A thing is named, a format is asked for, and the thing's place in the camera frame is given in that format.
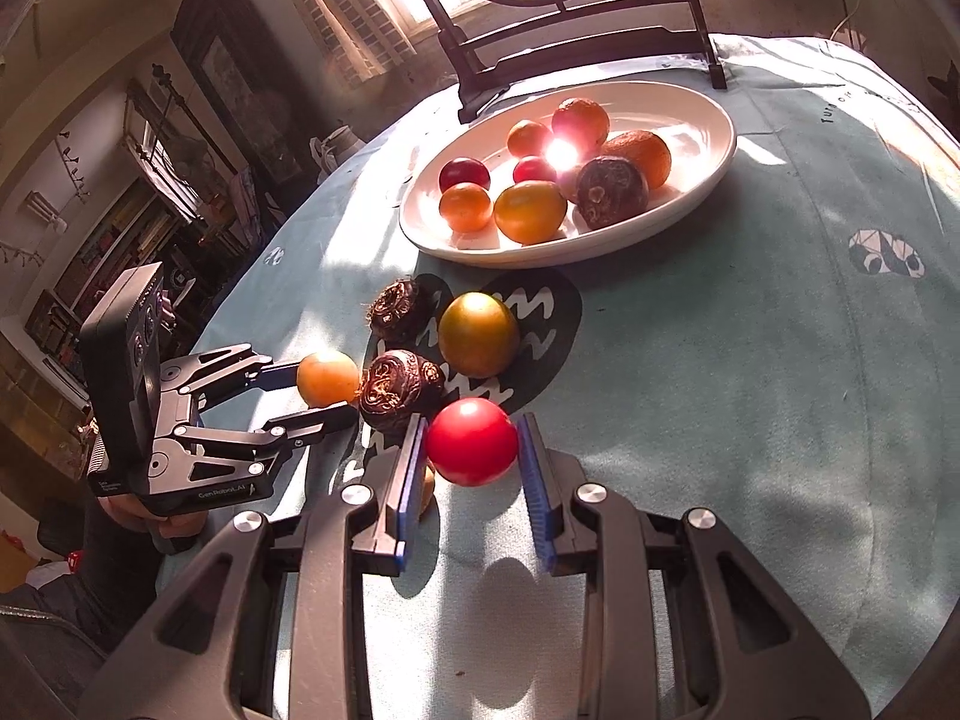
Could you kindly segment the left hand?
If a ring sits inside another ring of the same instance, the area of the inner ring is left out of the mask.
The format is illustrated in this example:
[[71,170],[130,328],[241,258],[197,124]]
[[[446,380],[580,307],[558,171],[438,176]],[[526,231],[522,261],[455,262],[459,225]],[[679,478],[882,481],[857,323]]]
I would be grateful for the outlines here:
[[208,518],[206,512],[160,517],[152,514],[143,502],[132,494],[99,497],[98,504],[117,525],[137,533],[155,530],[158,535],[166,539],[197,536],[205,527]]

